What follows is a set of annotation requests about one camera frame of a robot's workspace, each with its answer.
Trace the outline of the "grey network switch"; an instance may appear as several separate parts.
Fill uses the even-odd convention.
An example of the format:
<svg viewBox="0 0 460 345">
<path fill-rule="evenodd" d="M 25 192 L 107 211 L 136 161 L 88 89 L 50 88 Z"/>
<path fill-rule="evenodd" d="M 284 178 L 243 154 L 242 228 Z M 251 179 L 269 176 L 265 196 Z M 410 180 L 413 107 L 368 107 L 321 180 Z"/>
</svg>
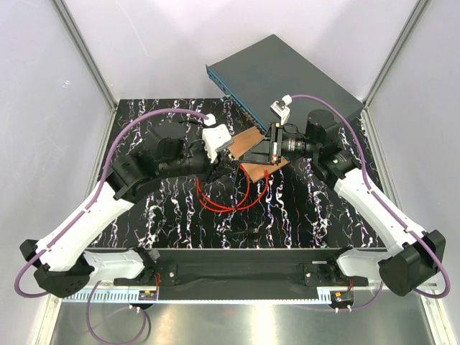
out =
<svg viewBox="0 0 460 345">
<path fill-rule="evenodd" d="M 277 120 L 270 106 L 285 95 L 318 97 L 347 121 L 364 104 L 291 46 L 272 34 L 206 67 L 208 77 L 266 131 Z"/>
</svg>

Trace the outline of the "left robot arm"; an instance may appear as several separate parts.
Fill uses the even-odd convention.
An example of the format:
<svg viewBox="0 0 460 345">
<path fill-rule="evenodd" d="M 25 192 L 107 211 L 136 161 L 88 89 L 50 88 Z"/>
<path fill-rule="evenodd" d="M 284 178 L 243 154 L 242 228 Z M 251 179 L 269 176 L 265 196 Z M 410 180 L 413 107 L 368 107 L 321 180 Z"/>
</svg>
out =
<svg viewBox="0 0 460 345">
<path fill-rule="evenodd" d="M 93 192 L 56 230 L 21 244 L 23 257 L 35 266 L 34 278 L 46 293 L 65 298 L 104 280 L 120 286 L 155 283 L 157 255 L 151 251 L 136 247 L 95 253 L 87 248 L 112 221 L 159 190 L 162 180 L 189 175 L 215 180 L 219 155 L 233 142 L 226 125 L 203 129 L 197 141 L 185 139 L 181 123 L 151 128 L 129 154 L 105 168 Z"/>
</svg>

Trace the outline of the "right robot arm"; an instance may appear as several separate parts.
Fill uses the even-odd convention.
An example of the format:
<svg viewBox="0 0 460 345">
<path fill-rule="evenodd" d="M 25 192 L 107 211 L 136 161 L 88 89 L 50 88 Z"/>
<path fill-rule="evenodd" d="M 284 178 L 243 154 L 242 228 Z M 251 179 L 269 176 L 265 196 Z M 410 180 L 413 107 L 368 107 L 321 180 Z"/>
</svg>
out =
<svg viewBox="0 0 460 345">
<path fill-rule="evenodd" d="M 441 268 L 445 237 L 409 219 L 370 179 L 363 159 L 339 144 L 339 123 L 323 109 L 309 113 L 304 132 L 286 122 L 273 122 L 265 135 L 239 156 L 239 161 L 279 165 L 282 160 L 310 159 L 314 175 L 343 198 L 383 241 L 383 252 L 343 249 L 326 267 L 335 285 L 351 277 L 381 280 L 394 294 L 405 296 Z"/>
</svg>

